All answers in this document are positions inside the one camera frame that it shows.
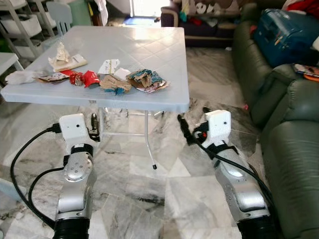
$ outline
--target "plastic bag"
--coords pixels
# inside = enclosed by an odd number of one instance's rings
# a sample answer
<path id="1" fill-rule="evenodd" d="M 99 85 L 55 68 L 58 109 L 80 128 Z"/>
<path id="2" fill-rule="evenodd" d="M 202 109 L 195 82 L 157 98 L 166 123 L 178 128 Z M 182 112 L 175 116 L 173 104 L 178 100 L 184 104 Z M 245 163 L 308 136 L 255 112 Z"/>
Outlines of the plastic bag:
<path id="1" fill-rule="evenodd" d="M 37 71 L 15 71 L 5 78 L 9 85 L 19 85 L 23 83 L 31 83 L 35 78 L 43 76 L 43 72 Z"/>

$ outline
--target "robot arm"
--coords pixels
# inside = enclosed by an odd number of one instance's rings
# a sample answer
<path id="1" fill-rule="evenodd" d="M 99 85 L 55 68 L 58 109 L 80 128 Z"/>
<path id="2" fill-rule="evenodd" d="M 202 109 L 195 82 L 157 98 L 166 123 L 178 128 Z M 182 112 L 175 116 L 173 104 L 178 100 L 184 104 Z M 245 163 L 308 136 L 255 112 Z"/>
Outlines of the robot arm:
<path id="1" fill-rule="evenodd" d="M 210 152 L 231 160 L 252 172 L 249 164 L 240 157 L 234 146 L 228 145 L 231 132 L 231 115 L 216 110 L 205 113 L 207 122 L 195 129 L 197 140 Z M 193 144 L 188 124 L 178 116 L 187 143 Z M 247 172 L 216 157 L 210 157 L 217 181 L 222 186 L 230 212 L 243 239 L 275 239 L 276 231 L 264 195 L 257 181 Z"/>
<path id="2" fill-rule="evenodd" d="M 59 197 L 53 239 L 88 239 L 92 214 L 92 189 L 97 179 L 93 151 L 99 141 L 97 117 L 88 131 L 82 114 L 63 116 L 59 123 L 67 143 L 64 185 Z"/>

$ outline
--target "green leather sofa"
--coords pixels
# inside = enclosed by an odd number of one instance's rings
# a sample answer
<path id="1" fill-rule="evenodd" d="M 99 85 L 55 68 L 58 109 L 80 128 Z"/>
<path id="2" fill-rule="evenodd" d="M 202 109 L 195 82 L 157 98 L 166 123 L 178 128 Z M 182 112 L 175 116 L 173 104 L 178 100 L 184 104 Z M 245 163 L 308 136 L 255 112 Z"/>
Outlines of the green leather sofa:
<path id="1" fill-rule="evenodd" d="M 257 0 L 242 7 L 241 23 L 234 33 L 232 58 L 243 96 L 255 125 L 262 128 L 285 95 L 288 85 L 299 78 L 290 65 L 272 68 L 252 39 L 265 8 L 281 8 L 285 0 Z"/>
<path id="2" fill-rule="evenodd" d="M 265 8 L 285 0 L 256 0 L 242 8 L 232 57 L 260 143 L 284 239 L 319 239 L 319 82 L 290 65 L 270 67 L 250 34 Z"/>
<path id="3" fill-rule="evenodd" d="M 285 239 L 319 239 L 319 82 L 291 83 L 261 146 Z"/>

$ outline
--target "pillow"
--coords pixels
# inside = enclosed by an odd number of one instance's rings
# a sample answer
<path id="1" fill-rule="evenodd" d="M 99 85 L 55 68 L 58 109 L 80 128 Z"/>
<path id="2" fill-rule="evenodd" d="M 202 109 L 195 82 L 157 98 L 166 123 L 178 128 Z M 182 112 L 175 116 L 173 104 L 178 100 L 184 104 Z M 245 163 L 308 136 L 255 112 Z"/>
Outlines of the pillow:
<path id="1" fill-rule="evenodd" d="M 186 15 L 209 14 L 211 16 L 239 15 L 237 0 L 182 0 L 182 12 Z"/>

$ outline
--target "red wrapper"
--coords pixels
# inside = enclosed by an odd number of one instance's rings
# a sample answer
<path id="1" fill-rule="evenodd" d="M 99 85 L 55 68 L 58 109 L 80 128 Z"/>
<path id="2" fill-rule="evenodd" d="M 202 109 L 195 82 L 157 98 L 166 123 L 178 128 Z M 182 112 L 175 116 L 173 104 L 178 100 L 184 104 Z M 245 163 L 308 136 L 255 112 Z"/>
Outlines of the red wrapper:
<path id="1" fill-rule="evenodd" d="M 84 82 L 83 74 L 81 72 L 72 73 L 70 75 L 70 83 L 76 86 L 82 86 Z"/>
<path id="2" fill-rule="evenodd" d="M 85 74 L 83 75 L 83 78 L 84 78 L 85 88 L 89 87 L 92 84 L 95 84 L 95 83 L 99 84 L 100 83 L 100 80 L 94 71 L 85 72 Z"/>

